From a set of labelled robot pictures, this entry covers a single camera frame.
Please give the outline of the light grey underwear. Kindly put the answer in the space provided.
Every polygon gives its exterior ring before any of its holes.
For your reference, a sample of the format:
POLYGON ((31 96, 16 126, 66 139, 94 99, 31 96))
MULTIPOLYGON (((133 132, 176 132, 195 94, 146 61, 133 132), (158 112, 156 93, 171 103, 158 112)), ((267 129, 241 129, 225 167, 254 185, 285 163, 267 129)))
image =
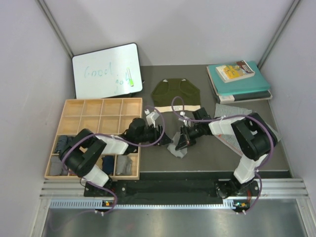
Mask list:
POLYGON ((187 148, 183 148, 183 149, 180 149, 180 150, 175 150, 176 148, 176 145, 178 144, 179 142, 179 139, 180 139, 180 132, 176 132, 175 135, 173 136, 172 138, 172 143, 170 143, 168 146, 167 146, 167 149, 168 151, 173 154, 175 157, 177 158, 183 158, 187 152, 188 152, 188 149, 187 148))

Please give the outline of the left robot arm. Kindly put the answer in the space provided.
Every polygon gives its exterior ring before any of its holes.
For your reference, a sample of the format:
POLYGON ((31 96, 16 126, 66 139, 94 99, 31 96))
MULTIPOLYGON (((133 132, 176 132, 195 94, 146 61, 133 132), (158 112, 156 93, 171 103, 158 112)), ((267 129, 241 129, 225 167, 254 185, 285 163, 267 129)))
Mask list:
POLYGON ((93 133, 85 128, 68 142, 59 153, 62 166, 95 187, 102 196, 112 190, 112 178, 97 166, 101 155, 125 157, 136 153, 139 147, 163 146, 172 143, 163 125, 134 118, 128 129, 118 136, 93 133))

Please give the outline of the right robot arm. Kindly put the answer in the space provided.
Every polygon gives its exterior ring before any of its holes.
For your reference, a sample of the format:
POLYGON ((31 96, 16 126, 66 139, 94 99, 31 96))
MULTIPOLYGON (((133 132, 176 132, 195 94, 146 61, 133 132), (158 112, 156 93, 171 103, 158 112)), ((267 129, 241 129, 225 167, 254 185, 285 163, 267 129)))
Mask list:
POLYGON ((255 177, 255 170, 277 144, 277 137, 258 113, 232 118, 212 119, 204 107, 193 112, 192 126, 180 127, 180 137, 175 150, 182 150, 196 144, 196 139, 204 135, 233 135, 236 137, 242 156, 232 178, 219 182, 217 195, 227 198, 243 195, 255 177))

